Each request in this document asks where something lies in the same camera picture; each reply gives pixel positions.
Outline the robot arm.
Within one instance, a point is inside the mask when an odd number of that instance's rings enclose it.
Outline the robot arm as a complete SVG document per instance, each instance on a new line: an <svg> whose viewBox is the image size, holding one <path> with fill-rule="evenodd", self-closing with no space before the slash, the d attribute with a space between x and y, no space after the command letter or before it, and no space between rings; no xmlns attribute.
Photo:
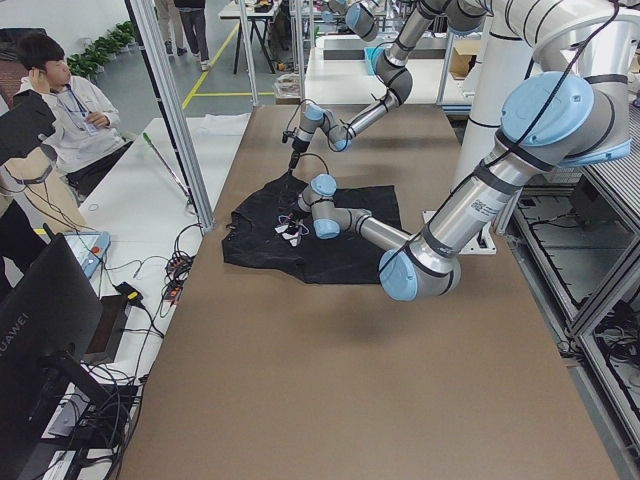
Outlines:
<svg viewBox="0 0 640 480"><path fill-rule="evenodd" d="M418 1L391 45L374 49L373 72L385 87L381 97L347 122L337 121L331 110L309 98L300 102L298 126L284 131L282 137L283 142L292 141L288 171L297 167L316 131L325 134L332 151L343 152L358 134L406 102L413 87L412 75L406 68L409 56L435 18L444 16L451 31L467 35L481 25L490 11L484 1Z"/></svg>
<svg viewBox="0 0 640 480"><path fill-rule="evenodd" d="M491 16L510 39L532 50L540 73L500 104L495 144L424 225L408 234L366 210L334 203L335 179L321 174L289 208L310 218L317 237L355 233L383 250L378 273L393 299L438 296L460 279L458 253L535 175L557 168L614 161L630 152L627 71L639 39L639 12L615 1L421 1L392 45L377 57L383 97L345 124L319 106L306 108L291 141L300 156L316 131L335 150L401 106L412 78L406 63L433 20L445 17L465 35Z"/></svg>

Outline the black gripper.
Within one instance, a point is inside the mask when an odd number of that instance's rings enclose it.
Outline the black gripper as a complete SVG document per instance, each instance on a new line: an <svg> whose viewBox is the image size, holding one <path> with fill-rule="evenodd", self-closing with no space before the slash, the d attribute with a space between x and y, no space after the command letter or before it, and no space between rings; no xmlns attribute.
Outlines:
<svg viewBox="0 0 640 480"><path fill-rule="evenodd" d="M292 150L293 153L291 154L288 166L288 172L290 175L293 174L294 170L298 166L300 155L307 151L307 142L300 139L294 139L292 142Z"/></svg>

